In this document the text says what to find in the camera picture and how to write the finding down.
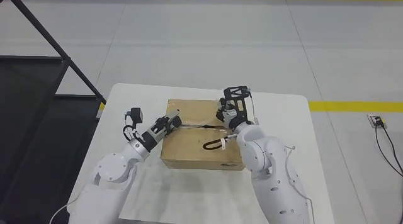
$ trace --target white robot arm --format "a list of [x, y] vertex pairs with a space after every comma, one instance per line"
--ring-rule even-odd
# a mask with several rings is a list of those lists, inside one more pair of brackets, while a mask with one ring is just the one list
[[284, 143], [266, 136], [259, 125], [247, 119], [246, 86], [229, 87], [220, 100], [217, 118], [236, 135], [243, 163], [252, 172], [252, 185], [270, 224], [308, 224], [307, 198], [292, 166]]
[[[307, 198], [297, 173], [288, 164], [287, 147], [280, 139], [266, 136], [259, 125], [247, 119], [245, 98], [251, 96], [249, 89], [229, 87], [224, 95], [216, 117], [232, 130], [232, 137], [237, 137], [242, 161], [252, 172], [254, 192], [266, 219], [270, 224], [310, 223]], [[129, 142], [122, 152], [109, 154], [99, 161], [80, 192], [69, 224], [117, 221], [137, 173], [136, 163], [143, 162], [165, 136], [181, 126], [178, 114], [175, 111], [159, 118], [140, 136], [135, 130], [136, 123], [142, 122], [140, 109], [128, 113], [133, 126], [126, 127], [134, 130], [133, 136], [125, 135]]]
[[[136, 177], [136, 163], [143, 162], [150, 151], [174, 129], [181, 126], [179, 111], [158, 118], [141, 136], [136, 124], [142, 123], [140, 108], [127, 113], [133, 125], [123, 129], [129, 140], [120, 153], [112, 153], [98, 162], [70, 213], [69, 224], [112, 224], [117, 221], [126, 202], [127, 195]], [[127, 137], [126, 129], [133, 130]]]

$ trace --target black cable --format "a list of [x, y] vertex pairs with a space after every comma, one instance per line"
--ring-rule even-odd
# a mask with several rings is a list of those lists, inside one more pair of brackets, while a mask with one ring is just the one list
[[[395, 170], [398, 173], [398, 175], [403, 177], [403, 169], [402, 169], [402, 166], [400, 165], [399, 160], [397, 159], [396, 151], [395, 151], [395, 145], [393, 144], [392, 139], [390, 139], [388, 131], [385, 129], [385, 125], [383, 124], [382, 119], [379, 116], [376, 117], [375, 119], [376, 119], [376, 122], [375, 122], [375, 138], [377, 139], [377, 144], [378, 144], [379, 151], [382, 154], [382, 156], [384, 157], [384, 159], [386, 160], [386, 162], [388, 162], [388, 164], [391, 166], [391, 168], [393, 168], [393, 170]], [[385, 154], [383, 154], [382, 149], [379, 146], [378, 133], [377, 133], [378, 125], [383, 128], [386, 136], [388, 137], [388, 140], [389, 140], [389, 142], [390, 142], [390, 144], [392, 146], [393, 156], [394, 156], [394, 158], [395, 158], [395, 160], [397, 162], [397, 165], [399, 166], [399, 169], [400, 169], [401, 173], [389, 162], [389, 160], [386, 158]], [[400, 216], [400, 222], [399, 223], [403, 224], [403, 211], [402, 211], [402, 215]]]
[[126, 125], [123, 127], [123, 136], [125, 136], [126, 140], [130, 142], [132, 139], [126, 135], [126, 130], [129, 128], [135, 130], [135, 128], [132, 125]]
[[398, 173], [398, 175], [400, 175], [401, 177], [403, 177], [403, 173], [400, 173], [400, 172], [389, 162], [389, 159], [386, 158], [385, 154], [383, 154], [383, 151], [382, 151], [382, 149], [380, 148], [379, 141], [378, 141], [378, 132], [377, 132], [377, 129], [378, 129], [378, 127], [375, 126], [375, 138], [377, 139], [377, 145], [378, 145], [378, 148], [379, 148], [380, 153], [382, 154], [382, 156], [384, 157], [384, 159], [386, 160], [386, 162], [391, 166], [391, 168], [393, 168], [393, 170], [395, 170], [395, 171]]
[[385, 127], [384, 127], [383, 125], [381, 125], [381, 126], [382, 126], [382, 128], [383, 128], [383, 130], [384, 130], [386, 136], [387, 136], [388, 139], [389, 139], [389, 142], [390, 142], [390, 144], [391, 144], [391, 146], [392, 146], [392, 150], [393, 150], [393, 156], [395, 157], [396, 163], [397, 163], [397, 165], [399, 166], [401, 173], [403, 174], [403, 168], [402, 168], [402, 166], [401, 166], [401, 164], [400, 164], [400, 162], [399, 162], [399, 160], [397, 159], [397, 156], [396, 156], [395, 145], [393, 144], [392, 140], [390, 139], [389, 134], [388, 134], [388, 132], [386, 131]]
[[203, 149], [205, 149], [205, 150], [217, 150], [218, 148], [221, 148], [221, 147], [222, 147], [222, 144], [216, 145], [216, 146], [214, 146], [214, 147], [208, 147], [209, 145], [213, 145], [213, 144], [215, 144], [215, 143], [221, 143], [221, 139], [216, 139], [216, 140], [213, 140], [213, 141], [210, 141], [210, 142], [205, 143], [205, 144], [203, 145]]

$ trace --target cardboard box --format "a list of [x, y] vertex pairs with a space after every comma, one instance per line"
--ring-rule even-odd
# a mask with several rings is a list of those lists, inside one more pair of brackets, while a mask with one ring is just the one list
[[235, 140], [225, 150], [205, 150], [203, 144], [230, 132], [215, 117], [217, 101], [169, 100], [167, 113], [180, 110], [183, 125], [210, 125], [218, 128], [179, 128], [162, 142], [161, 159], [169, 168], [240, 171], [244, 168]]

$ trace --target white floor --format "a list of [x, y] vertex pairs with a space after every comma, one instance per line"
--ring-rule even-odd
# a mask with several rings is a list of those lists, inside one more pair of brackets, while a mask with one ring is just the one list
[[[23, 1], [106, 97], [127, 82], [403, 100], [401, 2]], [[57, 55], [8, 1], [0, 31], [0, 55]], [[91, 94], [73, 72], [58, 92]], [[382, 115], [402, 157], [403, 115]], [[398, 223], [402, 179], [382, 159], [366, 114], [312, 119], [336, 223]]]

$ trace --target floor outlet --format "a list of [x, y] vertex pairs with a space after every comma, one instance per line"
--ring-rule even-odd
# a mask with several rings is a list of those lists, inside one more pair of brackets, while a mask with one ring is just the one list
[[[371, 124], [372, 128], [374, 128], [374, 129], [376, 127], [377, 128], [382, 128], [380, 125], [376, 125], [376, 122], [377, 122], [376, 117], [378, 117], [378, 115], [367, 115], [367, 117], [368, 117], [368, 120], [370, 120], [370, 124]], [[388, 126], [386, 125], [385, 119], [382, 118], [381, 116], [379, 116], [379, 117], [383, 121], [383, 125], [385, 125], [385, 129], [387, 129]]]

